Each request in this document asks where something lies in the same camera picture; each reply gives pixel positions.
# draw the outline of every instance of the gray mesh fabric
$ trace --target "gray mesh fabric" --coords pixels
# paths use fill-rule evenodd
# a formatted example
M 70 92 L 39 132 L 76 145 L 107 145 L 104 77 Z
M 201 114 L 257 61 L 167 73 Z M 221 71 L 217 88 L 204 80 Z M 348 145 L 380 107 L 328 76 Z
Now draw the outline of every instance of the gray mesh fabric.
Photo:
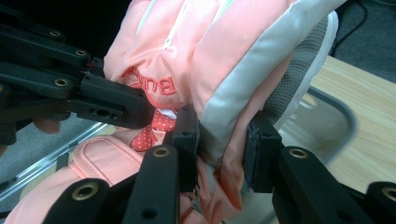
M 318 55 L 328 26 L 324 18 L 310 35 L 292 53 L 290 65 L 276 89 L 267 99 L 262 112 L 274 125 L 284 114 L 305 74 Z

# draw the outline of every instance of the black cable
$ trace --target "black cable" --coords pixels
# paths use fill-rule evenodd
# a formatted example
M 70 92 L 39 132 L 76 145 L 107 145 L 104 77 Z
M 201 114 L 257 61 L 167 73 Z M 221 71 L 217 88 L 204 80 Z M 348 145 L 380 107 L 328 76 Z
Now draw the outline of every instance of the black cable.
M 365 7 L 362 3 L 361 0 L 355 0 L 356 4 L 358 4 L 358 6 L 361 7 L 361 10 L 363 11 L 363 18 L 361 19 L 361 22 L 359 22 L 359 24 L 353 28 L 351 31 L 349 31 L 346 35 L 344 35 L 340 40 L 335 41 L 334 44 L 332 45 L 332 51 L 330 53 L 331 56 L 334 57 L 338 47 L 349 37 L 351 36 L 356 30 L 358 30 L 359 28 L 361 28 L 361 26 L 366 22 L 367 20 L 367 16 L 368 16 L 368 10 L 367 7 Z

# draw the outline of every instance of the brass screw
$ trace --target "brass screw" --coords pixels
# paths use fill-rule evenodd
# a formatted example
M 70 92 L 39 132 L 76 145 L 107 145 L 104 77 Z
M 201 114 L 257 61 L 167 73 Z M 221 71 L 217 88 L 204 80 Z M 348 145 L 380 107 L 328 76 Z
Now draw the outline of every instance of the brass screw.
M 79 50 L 76 50 L 76 54 L 79 55 L 79 56 L 84 56 L 86 53 L 85 53 L 84 50 L 79 49 Z
M 86 183 L 76 188 L 72 193 L 72 198 L 76 201 L 84 201 L 91 198 L 99 190 L 99 186 L 95 182 Z
M 63 87 L 63 86 L 67 86 L 68 82 L 66 79 L 58 78 L 58 79 L 55 79 L 55 85 Z

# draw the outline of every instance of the red polka dot fabric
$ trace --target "red polka dot fabric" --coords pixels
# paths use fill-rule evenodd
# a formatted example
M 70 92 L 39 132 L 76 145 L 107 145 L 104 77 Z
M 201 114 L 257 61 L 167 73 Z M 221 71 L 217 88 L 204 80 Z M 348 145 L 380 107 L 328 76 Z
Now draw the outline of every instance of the red polka dot fabric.
M 175 119 L 170 119 L 162 114 L 158 109 L 154 112 L 154 117 L 150 125 L 146 126 L 131 143 L 131 148 L 135 151 L 146 151 L 153 147 L 158 139 L 156 138 L 153 130 L 157 132 L 171 132 L 175 128 Z

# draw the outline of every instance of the white fabric panel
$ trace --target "white fabric panel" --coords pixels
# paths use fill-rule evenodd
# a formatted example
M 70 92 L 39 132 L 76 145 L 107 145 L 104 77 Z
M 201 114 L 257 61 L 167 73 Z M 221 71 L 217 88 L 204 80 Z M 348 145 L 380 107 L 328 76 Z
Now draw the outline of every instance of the white fabric panel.
M 318 73 L 324 62 L 326 61 L 327 55 L 332 48 L 332 42 L 335 39 L 338 29 L 338 17 L 335 12 L 331 13 L 328 16 L 328 25 L 326 35 L 323 39 L 322 46 L 318 52 L 317 57 L 312 62 L 308 71 L 305 74 L 305 77 L 302 81 L 301 86 L 295 92 L 293 98 L 290 101 L 290 104 L 286 108 L 282 117 L 274 124 L 274 127 L 279 130 L 281 126 L 285 123 L 285 121 L 296 111 L 297 107 L 300 104 L 301 99 L 304 94 L 308 91 L 312 78 Z
M 146 19 L 148 18 L 149 13 L 150 13 L 152 7 L 154 6 L 155 2 L 156 2 L 156 0 L 151 0 L 151 2 L 149 3 L 148 9 L 145 11 L 145 14 L 143 14 L 142 20 L 140 21 L 139 26 L 137 27 L 136 34 L 138 34 L 139 31 L 142 29 L 142 26 L 145 23 Z
M 259 37 L 205 105 L 201 118 L 204 161 L 220 165 L 238 114 L 252 93 L 320 20 L 343 2 L 300 0 Z

